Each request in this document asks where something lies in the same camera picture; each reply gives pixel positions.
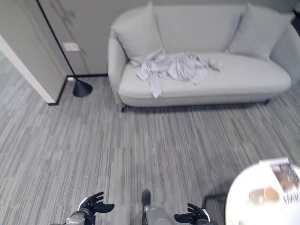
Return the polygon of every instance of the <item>light gray sofa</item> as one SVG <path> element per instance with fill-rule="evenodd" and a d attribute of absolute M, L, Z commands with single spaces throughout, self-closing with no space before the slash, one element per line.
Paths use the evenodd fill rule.
<path fill-rule="evenodd" d="M 135 14 L 136 8 L 115 23 Z M 300 38 L 290 25 L 275 45 L 271 60 L 226 53 L 244 5 L 155 6 L 154 14 L 166 53 L 193 51 L 224 64 L 224 72 L 209 70 L 200 85 L 161 80 L 162 97 L 154 99 L 148 84 L 136 75 L 111 31 L 108 76 L 117 104 L 155 107 L 265 101 L 288 90 L 300 78 Z"/>

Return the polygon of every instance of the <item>black lamp base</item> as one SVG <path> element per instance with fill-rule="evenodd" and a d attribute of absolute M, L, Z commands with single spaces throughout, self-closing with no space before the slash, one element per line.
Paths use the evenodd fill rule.
<path fill-rule="evenodd" d="M 89 95 L 93 90 L 93 87 L 83 81 L 76 79 L 75 87 L 73 89 L 73 95 L 79 98 Z"/>

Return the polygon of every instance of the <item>round table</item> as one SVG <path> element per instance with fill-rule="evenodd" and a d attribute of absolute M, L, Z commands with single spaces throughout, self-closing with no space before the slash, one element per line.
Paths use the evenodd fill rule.
<path fill-rule="evenodd" d="M 300 168 L 292 167 L 300 178 Z M 278 192 L 279 201 L 253 204 L 249 193 L 267 187 Z M 287 204 L 284 199 L 287 193 L 283 192 L 270 165 L 252 165 L 237 176 L 229 189 L 225 209 L 226 225 L 299 225 L 300 189 L 293 193 L 298 193 L 298 203 Z"/>

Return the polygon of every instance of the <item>throw pillow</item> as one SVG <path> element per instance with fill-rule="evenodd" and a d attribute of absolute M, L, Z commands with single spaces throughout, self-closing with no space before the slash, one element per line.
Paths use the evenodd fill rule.
<path fill-rule="evenodd" d="M 269 60 L 274 45 L 292 18 L 292 14 L 283 15 L 248 3 L 228 51 Z"/>
<path fill-rule="evenodd" d="M 161 53 L 163 45 L 153 14 L 152 2 L 134 16 L 112 25 L 134 66 Z"/>

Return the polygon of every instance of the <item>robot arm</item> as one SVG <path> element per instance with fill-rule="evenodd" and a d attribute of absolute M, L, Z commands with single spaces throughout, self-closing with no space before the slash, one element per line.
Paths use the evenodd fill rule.
<path fill-rule="evenodd" d="M 205 209 L 201 209 L 191 203 L 187 204 L 189 213 L 175 214 L 178 223 L 190 223 L 191 225 L 213 225 Z"/>
<path fill-rule="evenodd" d="M 79 210 L 72 213 L 72 215 L 67 218 L 65 225 L 95 225 L 95 213 L 108 213 L 113 210 L 114 204 L 104 204 L 103 192 L 94 194 L 80 204 Z"/>

